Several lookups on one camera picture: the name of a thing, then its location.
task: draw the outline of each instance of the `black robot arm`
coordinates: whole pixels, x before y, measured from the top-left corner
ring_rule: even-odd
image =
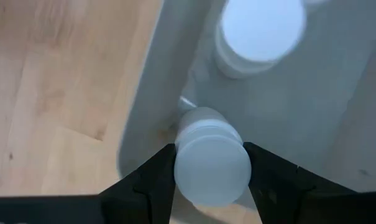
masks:
[[[357,193],[245,142],[262,223],[376,223],[376,192]],[[169,223],[174,144],[98,195],[0,197],[0,223]]]

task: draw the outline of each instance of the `white plastic bottle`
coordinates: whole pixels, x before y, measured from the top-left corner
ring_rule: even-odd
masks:
[[[301,0],[229,0],[215,32],[215,58],[230,78],[273,67],[300,42],[306,13]]]
[[[192,203],[225,206],[248,187],[250,158],[237,131],[217,111],[187,112],[175,143],[175,182]]]

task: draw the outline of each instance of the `wooden floor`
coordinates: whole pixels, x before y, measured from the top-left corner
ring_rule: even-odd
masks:
[[[161,2],[0,0],[0,195],[95,194],[119,179]],[[238,205],[202,211],[259,219]]]

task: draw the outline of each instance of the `white bottle cap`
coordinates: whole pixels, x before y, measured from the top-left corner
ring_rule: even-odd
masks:
[[[197,108],[182,118],[174,178],[192,203],[226,206],[247,189],[250,158],[236,130],[218,112]]]
[[[305,24],[301,0],[229,0],[216,32],[220,69],[240,78],[272,67],[296,47]]]

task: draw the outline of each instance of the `hardwood floor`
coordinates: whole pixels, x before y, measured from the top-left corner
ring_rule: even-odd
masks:
[[[160,0],[0,0],[0,195],[96,193]]]

